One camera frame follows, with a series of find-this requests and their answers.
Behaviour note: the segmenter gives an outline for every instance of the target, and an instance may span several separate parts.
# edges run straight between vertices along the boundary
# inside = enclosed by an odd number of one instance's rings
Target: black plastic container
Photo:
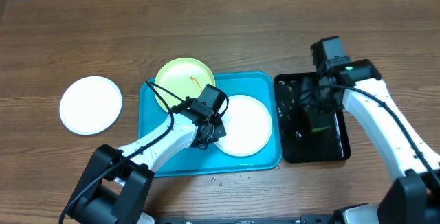
[[[300,83],[304,78],[316,78],[315,75],[281,74],[274,79],[283,157],[290,163],[341,161],[351,155],[341,110],[317,115],[298,103]]]

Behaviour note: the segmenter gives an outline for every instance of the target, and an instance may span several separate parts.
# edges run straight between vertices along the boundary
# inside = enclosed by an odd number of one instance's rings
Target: yellow plate
[[[206,84],[215,86],[212,72],[204,63],[194,58],[178,58],[165,64],[157,73],[155,83],[182,99],[185,99],[186,96],[199,97]],[[178,99],[158,87],[155,87],[155,90],[163,97],[169,107],[180,104]],[[157,96],[156,100],[163,110],[167,111]]]

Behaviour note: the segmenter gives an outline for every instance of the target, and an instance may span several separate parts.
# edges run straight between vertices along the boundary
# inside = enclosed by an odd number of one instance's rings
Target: tabletop
[[[140,87],[168,61],[197,58],[214,73],[308,72],[310,45],[333,35],[353,60],[372,60],[440,152],[440,0],[9,0],[0,24],[0,223],[57,222],[92,152],[137,139]],[[119,86],[124,108],[109,130],[74,135],[60,121],[60,98],[92,75]],[[362,127],[345,117],[348,161],[155,179],[145,210],[287,217],[378,203],[391,179]]]

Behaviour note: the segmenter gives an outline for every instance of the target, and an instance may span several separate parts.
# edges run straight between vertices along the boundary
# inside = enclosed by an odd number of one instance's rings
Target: table surface
[[[92,152],[136,140],[140,87],[168,61],[189,56],[214,73],[271,77],[314,71],[309,47],[332,35],[354,60],[375,63],[409,122],[440,152],[440,0],[8,1],[0,26],[0,222],[55,223]],[[74,135],[58,103],[71,83],[92,75],[120,87],[124,109],[108,131]],[[156,179],[145,208],[190,219],[284,217],[380,202],[390,177],[360,125],[348,114],[346,122],[348,161]]]

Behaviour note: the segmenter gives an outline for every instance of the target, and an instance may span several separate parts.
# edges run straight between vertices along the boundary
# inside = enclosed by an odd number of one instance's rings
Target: blue tray
[[[281,139],[276,116],[273,82],[263,72],[214,75],[218,88],[228,96],[243,94],[260,100],[272,117],[272,136],[266,146],[254,155],[235,157],[222,152],[215,144],[207,150],[187,148],[178,152],[155,174],[156,177],[203,175],[274,168],[281,160]],[[167,113],[157,103],[154,93],[144,83],[139,97],[139,138],[144,137],[165,119]]]

